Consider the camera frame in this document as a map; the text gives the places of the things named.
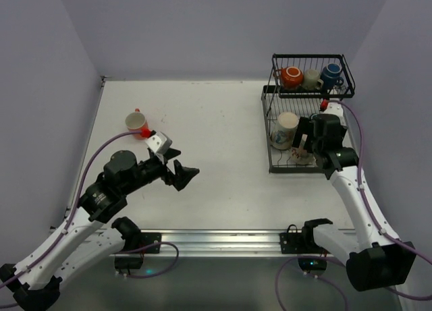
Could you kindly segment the cream floral mug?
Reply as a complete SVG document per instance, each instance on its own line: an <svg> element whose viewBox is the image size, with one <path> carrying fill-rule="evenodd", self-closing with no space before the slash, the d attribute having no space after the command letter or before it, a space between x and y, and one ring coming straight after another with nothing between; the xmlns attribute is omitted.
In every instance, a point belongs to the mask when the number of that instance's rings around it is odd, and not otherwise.
<svg viewBox="0 0 432 311"><path fill-rule="evenodd" d="M304 148L291 147L291 160L297 165L314 165L315 158Z"/></svg>

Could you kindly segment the tall floral white mug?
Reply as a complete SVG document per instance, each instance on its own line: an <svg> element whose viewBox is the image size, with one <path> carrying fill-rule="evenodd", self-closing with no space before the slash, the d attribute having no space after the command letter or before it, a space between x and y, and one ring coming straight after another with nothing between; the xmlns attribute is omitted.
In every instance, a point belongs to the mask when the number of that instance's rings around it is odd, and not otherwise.
<svg viewBox="0 0 432 311"><path fill-rule="evenodd" d="M299 117L295 113L280 113L271 132L271 145L278 150L289 149L292 146L298 123Z"/></svg>

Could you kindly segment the salmon orange mug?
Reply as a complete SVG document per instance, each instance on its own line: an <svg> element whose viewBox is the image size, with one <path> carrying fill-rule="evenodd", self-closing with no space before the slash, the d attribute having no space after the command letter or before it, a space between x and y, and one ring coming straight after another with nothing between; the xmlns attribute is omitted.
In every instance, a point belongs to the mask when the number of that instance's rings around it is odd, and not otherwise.
<svg viewBox="0 0 432 311"><path fill-rule="evenodd" d="M139 134L134 134L134 137L139 140L144 138L141 135L143 129L148 129L148 121L140 109L135 109L125 118L125 125L129 131L139 131Z"/></svg>

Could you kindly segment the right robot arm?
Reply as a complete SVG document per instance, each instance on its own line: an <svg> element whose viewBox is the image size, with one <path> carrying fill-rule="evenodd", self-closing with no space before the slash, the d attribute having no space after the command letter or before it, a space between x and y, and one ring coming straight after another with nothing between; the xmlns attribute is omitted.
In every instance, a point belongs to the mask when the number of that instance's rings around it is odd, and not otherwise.
<svg viewBox="0 0 432 311"><path fill-rule="evenodd" d="M306 246L323 248L346 268L357 291L403 284L416 258L411 242L401 242L362 180L359 157L343 140L347 127L332 114L302 117L292 142L313 154L318 167L336 189L355 229L356 239L344 235L329 219L304 223Z"/></svg>

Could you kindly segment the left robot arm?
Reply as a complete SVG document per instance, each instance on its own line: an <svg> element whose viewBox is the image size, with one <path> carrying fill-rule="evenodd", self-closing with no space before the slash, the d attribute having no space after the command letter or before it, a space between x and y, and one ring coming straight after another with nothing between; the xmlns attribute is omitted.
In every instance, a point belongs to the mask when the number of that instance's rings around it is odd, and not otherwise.
<svg viewBox="0 0 432 311"><path fill-rule="evenodd" d="M200 171L182 166L178 155L169 149L138 162L129 150L112 154L64 222L25 259L1 267L1 286L12 292L21 309L48 310L78 272L110 254L139 251L138 226L115 215L127 205L129 194L155 180L183 190Z"/></svg>

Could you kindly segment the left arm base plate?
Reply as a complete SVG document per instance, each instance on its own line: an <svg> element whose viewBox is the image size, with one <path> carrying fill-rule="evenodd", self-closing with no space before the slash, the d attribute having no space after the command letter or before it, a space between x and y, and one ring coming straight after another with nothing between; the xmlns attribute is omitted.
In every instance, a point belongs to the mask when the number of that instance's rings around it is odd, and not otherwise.
<svg viewBox="0 0 432 311"><path fill-rule="evenodd" d="M158 254L160 252L160 246L155 245L158 242L161 242L162 233L160 232L142 232L138 236L138 247L142 248L145 246L149 246L154 244L154 246L141 250L139 254Z"/></svg>

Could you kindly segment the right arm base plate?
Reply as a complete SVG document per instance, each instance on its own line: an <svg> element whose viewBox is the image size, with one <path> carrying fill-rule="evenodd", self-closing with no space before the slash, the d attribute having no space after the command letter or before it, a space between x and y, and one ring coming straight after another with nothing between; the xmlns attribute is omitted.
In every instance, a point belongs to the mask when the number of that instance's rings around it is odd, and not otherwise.
<svg viewBox="0 0 432 311"><path fill-rule="evenodd" d="M282 254L323 254L326 250L318 246L312 239L308 227L299 229L295 224L288 226L285 232L279 234L279 244Z"/></svg>

